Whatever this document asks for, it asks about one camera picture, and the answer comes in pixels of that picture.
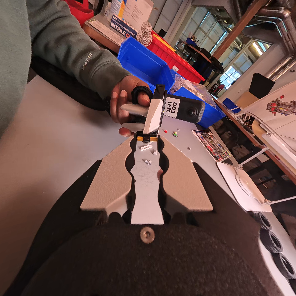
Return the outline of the wooden edged desk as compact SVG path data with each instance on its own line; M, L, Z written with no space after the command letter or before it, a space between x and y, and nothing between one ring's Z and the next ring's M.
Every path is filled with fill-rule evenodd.
M258 137L254 134L251 134L248 132L244 126L240 123L240 121L237 119L236 114L234 114L232 111L230 111L223 103L219 102L214 98L214 101L217 106L226 114L226 116L232 120L232 122L241 130L241 132L259 149L268 148L261 140L258 141ZM280 158L272 152L271 148L268 148L268 150L265 151L267 156L272 159L272 161L287 175L290 180L296 184L296 175L293 170L291 170Z

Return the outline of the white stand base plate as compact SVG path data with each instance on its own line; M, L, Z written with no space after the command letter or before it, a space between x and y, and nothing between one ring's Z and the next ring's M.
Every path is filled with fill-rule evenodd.
M237 166L217 163L217 167L231 190L235 201L247 212L272 212L271 205L282 204L289 201L294 201L295 196L282 198L276 201L266 199L251 177L243 170L243 165L270 150L270 147L265 146L260 152L246 159Z

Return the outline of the white cardboard box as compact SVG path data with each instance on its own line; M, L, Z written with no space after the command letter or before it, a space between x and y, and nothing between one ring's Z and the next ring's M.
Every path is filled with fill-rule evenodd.
M153 9L151 0L127 0L122 19L136 31L140 31L142 24L148 21Z

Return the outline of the wooden support beam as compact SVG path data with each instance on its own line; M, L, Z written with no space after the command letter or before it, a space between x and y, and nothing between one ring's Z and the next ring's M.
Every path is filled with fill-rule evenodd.
M231 43L239 36L247 24L252 20L259 10L268 4L268 0L252 1L212 1L212 6L222 7L230 14L230 9L235 12L237 22L234 28L228 33L227 37L214 52L213 56L219 59L228 49Z

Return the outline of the red tote bag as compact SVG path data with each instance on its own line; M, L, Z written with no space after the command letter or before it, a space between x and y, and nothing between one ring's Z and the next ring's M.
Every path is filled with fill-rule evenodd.
M94 11L89 8L88 0L65 0L65 2L69 6L71 14L78 20L82 28L87 20L94 17Z

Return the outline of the blue glove box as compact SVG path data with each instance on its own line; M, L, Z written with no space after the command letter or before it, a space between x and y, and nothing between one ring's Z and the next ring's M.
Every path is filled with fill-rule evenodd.
M134 39L137 39L138 32L115 14L112 14L110 27L126 38L133 37Z

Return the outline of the small blue storage bin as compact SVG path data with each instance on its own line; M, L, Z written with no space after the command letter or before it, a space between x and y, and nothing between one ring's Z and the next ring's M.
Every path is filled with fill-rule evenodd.
M170 91L175 83L168 64L133 37L122 42L117 58L124 69L147 83L152 92L157 84Z

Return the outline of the red storage bin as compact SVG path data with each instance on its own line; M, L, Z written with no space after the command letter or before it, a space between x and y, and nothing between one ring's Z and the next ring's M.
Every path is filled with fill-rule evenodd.
M152 31L152 43L148 49L164 60L170 69L180 74L185 79L201 83L205 79L182 57L180 57L174 49L156 32Z

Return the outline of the far wooden desk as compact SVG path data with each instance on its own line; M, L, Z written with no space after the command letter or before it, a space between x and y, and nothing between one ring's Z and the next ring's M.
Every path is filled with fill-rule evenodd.
M216 73L223 74L224 68L220 61L212 56L205 49L197 49L197 46L193 46L193 42L184 42L184 49L195 58L195 62L193 64L193 68L202 76L205 75L209 70L214 71Z

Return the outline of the small blue desk bins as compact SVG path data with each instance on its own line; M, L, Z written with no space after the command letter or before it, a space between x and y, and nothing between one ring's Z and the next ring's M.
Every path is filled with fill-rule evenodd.
M225 98L223 101L223 104L229 109L229 110L235 110L238 109L239 107L235 105L233 101L231 101L229 98Z

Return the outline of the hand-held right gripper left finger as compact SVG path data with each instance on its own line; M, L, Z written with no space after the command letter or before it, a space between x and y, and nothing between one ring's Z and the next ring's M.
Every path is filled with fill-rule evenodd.
M136 139L131 136L107 154L80 205L84 211L102 211L104 217L113 212L123 216L132 212L135 205L134 177Z

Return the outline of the white paper sheet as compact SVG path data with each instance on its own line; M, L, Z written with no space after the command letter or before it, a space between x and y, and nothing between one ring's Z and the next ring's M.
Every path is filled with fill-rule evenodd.
M114 32L98 20L88 20L86 24L96 29L98 32L100 32L102 35L110 39L113 43L115 43L118 46L121 46L122 42L124 41L123 37L121 37L119 34Z

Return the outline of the person's left forearm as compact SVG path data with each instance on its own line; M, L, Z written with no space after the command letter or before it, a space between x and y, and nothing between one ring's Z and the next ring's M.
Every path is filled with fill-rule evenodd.
M64 70L101 98L131 76L81 28L65 1L27 1L32 54Z

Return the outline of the black lego cross connector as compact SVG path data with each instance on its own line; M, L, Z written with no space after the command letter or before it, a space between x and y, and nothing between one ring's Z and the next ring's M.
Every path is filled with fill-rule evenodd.
M136 139L139 142L143 142L143 143L150 143L151 136L150 134L144 134L143 131L137 131L136 132Z

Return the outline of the clear plastic parts bag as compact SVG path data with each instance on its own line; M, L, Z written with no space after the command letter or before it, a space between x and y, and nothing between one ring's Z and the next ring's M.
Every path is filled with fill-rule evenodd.
M186 80L178 73L173 72L172 74L175 76L175 83L170 90L171 94L176 94L176 92L183 87L195 96L201 98L213 108L216 108L216 104L212 96L204 85Z

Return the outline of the brown cardboard box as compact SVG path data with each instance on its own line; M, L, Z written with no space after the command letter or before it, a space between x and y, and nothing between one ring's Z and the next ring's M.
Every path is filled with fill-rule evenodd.
M235 102L235 105L241 109L244 109L244 108L248 107L249 105L257 102L258 100L259 100L259 98L257 98L255 95L253 95L249 91L246 91Z

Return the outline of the black foam panel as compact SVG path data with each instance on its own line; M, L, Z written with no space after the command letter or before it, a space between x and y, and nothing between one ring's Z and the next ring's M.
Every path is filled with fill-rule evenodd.
M261 99L269 94L275 82L265 76L254 73L250 84L249 92L258 99Z

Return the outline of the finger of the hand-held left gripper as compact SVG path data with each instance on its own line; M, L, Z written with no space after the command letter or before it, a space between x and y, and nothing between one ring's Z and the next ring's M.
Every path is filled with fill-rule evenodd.
M160 120L163 107L163 100L152 99L146 116L146 121L143 129L143 134L148 135L155 132L160 127Z

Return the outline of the clear acrylic gear model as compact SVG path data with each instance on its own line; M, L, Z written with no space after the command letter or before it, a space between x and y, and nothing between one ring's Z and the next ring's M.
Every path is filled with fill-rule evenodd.
M149 21L142 23L140 31L136 35L136 39L143 46L148 47L152 43L152 25Z

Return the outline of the silver ventilation duct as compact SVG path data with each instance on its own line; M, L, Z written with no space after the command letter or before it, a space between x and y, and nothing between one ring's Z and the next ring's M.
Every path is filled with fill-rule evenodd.
M288 57L284 58L279 65L275 66L267 78L276 81L293 66L295 66L296 55L296 29L291 17L291 10L286 7L262 7L254 16L256 21L273 23L282 37Z

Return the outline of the person's left hand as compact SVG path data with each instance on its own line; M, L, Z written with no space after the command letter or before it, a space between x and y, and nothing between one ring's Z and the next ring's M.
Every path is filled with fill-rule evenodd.
M135 76L126 76L113 88L110 100L110 116L115 123L124 124L130 120L128 111L122 110L121 106L131 101L131 91L137 86L148 87L148 84ZM138 103L143 107L149 107L149 96L144 92L140 92L138 94ZM124 137L133 135L129 129L124 127L119 129L119 134Z

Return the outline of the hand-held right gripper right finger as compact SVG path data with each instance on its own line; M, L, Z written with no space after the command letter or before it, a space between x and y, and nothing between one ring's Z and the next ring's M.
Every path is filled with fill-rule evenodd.
M194 163L163 136L158 136L157 150L163 170L158 203L164 219L172 218L175 213L213 211Z

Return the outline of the blue and white packet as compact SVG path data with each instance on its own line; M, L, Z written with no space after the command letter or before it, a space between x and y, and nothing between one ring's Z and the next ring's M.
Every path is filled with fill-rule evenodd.
M111 21L113 15L123 19L123 13L126 7L127 0L108 0L105 8L104 16L108 21Z

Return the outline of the wooden side table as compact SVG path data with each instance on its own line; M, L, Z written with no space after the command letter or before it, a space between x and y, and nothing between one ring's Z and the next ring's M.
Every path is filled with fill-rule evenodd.
M98 20L117 34L119 34L121 37L126 40L126 37L122 36L119 32L114 30L113 28L110 27L110 21L106 19L106 17L102 16L101 14L97 14L96 16L92 17L89 20ZM94 40L100 47L108 49L111 51L113 54L117 55L120 49L120 46L116 45L113 43L110 39L102 35L100 32L98 32L96 29L92 28L90 25L87 25L86 22L84 23L84 31L85 33L92 39Z

